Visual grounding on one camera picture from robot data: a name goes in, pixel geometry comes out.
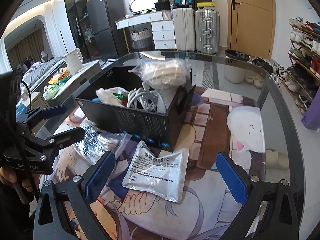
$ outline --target curtain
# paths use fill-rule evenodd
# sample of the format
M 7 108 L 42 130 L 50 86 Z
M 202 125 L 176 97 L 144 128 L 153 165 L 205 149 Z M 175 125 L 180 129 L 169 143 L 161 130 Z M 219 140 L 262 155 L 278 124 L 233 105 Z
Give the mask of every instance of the curtain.
M 18 66 L 27 57 L 31 56 L 35 62 L 40 61 L 44 50 L 41 29 L 31 33 L 20 41 L 7 54 L 12 68 Z

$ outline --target white suitcase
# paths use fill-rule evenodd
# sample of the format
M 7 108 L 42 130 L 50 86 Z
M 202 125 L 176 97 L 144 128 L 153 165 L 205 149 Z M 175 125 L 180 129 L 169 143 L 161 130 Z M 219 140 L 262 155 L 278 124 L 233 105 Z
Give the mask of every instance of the white suitcase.
M 195 51 L 195 10 L 178 8 L 172 10 L 177 51 Z

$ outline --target black cable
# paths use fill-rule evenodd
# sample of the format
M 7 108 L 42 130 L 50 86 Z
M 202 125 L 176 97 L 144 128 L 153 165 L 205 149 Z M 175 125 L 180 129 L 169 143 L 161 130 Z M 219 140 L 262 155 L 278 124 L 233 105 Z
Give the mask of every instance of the black cable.
M 30 102 L 30 104 L 29 104 L 29 110 L 31 110 L 31 101 L 32 101 L 32 99 L 31 99 L 31 92 L 30 92 L 30 89 L 29 89 L 28 85 L 27 85 L 23 80 L 21 80 L 21 83 L 22 83 L 22 84 L 24 84 L 24 86 L 25 86 L 25 87 L 26 87 L 26 89 L 28 90 L 28 94 L 29 94 L 29 102 Z
M 25 166 L 25 170 L 28 176 L 28 179 L 30 181 L 31 184 L 31 188 L 33 190 L 33 194 L 35 195 L 35 198 L 38 202 L 39 200 L 39 192 L 38 189 L 36 187 L 36 183 L 35 180 L 32 176 L 32 172 L 30 169 L 30 165 L 28 163 L 28 159 L 26 156 L 26 153 L 24 152 L 21 143 L 19 141 L 18 136 L 16 135 L 16 133 L 14 132 L 14 130 L 12 129 L 12 127 L 8 124 L 7 120 L 4 118 L 4 116 L 2 114 L 0 114 L 0 126 L 2 127 L 2 129 L 5 131 L 5 133 L 8 135 L 8 137 L 10 138 L 10 140 L 13 142 L 13 144 L 15 145 L 15 147 L 17 148 L 20 157 L 23 161 L 23 164 Z

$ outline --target silver suitcase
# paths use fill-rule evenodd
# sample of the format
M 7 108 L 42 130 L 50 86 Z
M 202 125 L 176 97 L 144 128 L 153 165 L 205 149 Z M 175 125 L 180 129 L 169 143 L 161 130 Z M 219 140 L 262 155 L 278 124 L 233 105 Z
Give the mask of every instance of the silver suitcase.
M 220 40 L 220 14 L 212 10 L 197 10 L 195 21 L 197 51 L 217 54 Z
M 192 8 L 172 10 L 177 51 L 195 51 L 195 17 Z

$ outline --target gray blanket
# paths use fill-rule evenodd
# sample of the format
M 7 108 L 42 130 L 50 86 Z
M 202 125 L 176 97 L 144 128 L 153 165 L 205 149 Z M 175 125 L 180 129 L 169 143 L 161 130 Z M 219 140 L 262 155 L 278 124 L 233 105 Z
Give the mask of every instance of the gray blanket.
M 41 67 L 37 68 L 31 73 L 26 73 L 22 80 L 27 83 L 30 91 L 33 92 L 44 80 L 50 75 L 53 75 L 65 63 L 64 57 L 56 57 L 44 63 Z

